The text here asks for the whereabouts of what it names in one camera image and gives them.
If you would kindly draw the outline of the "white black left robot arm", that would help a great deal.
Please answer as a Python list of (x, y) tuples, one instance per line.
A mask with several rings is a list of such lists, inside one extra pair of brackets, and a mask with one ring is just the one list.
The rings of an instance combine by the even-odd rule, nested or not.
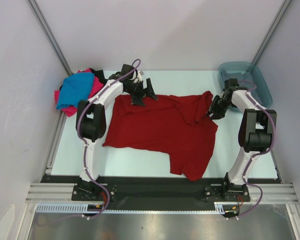
[(102, 84), (102, 88), (87, 100), (80, 100), (76, 114), (76, 131), (83, 141), (83, 169), (73, 188), (74, 201), (94, 201), (105, 196), (106, 191), (99, 185), (99, 173), (94, 171), (94, 152), (97, 143), (106, 133), (106, 109), (122, 93), (130, 95), (131, 104), (144, 107), (144, 98), (158, 100), (150, 78), (144, 81), (142, 71), (133, 65), (124, 64), (120, 71), (105, 78), (102, 70), (90, 69)]

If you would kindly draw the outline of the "red t shirt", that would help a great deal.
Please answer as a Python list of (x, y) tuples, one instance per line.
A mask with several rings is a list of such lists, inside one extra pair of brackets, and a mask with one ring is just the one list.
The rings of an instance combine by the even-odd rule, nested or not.
[(129, 95), (115, 99), (103, 146), (169, 155), (170, 172), (194, 182), (202, 178), (213, 155), (218, 125), (208, 116), (213, 94), (158, 95), (132, 105)]

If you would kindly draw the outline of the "blue t shirt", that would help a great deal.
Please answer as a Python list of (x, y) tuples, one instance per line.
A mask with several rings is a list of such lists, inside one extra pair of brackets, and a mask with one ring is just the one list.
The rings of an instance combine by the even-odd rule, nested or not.
[(94, 77), (91, 72), (79, 72), (65, 78), (59, 91), (56, 109), (77, 107), (81, 100), (87, 100), (93, 88)]

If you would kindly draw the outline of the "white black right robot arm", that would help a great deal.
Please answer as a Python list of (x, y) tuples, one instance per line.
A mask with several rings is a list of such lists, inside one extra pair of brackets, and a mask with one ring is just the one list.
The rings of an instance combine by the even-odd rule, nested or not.
[(250, 201), (248, 175), (256, 160), (269, 153), (274, 146), (277, 113), (258, 103), (251, 92), (251, 89), (240, 86), (236, 78), (227, 79), (222, 95), (215, 96), (209, 107), (207, 116), (211, 120), (224, 118), (230, 107), (240, 110), (242, 120), (237, 158), (220, 185), (204, 188), (206, 202)]

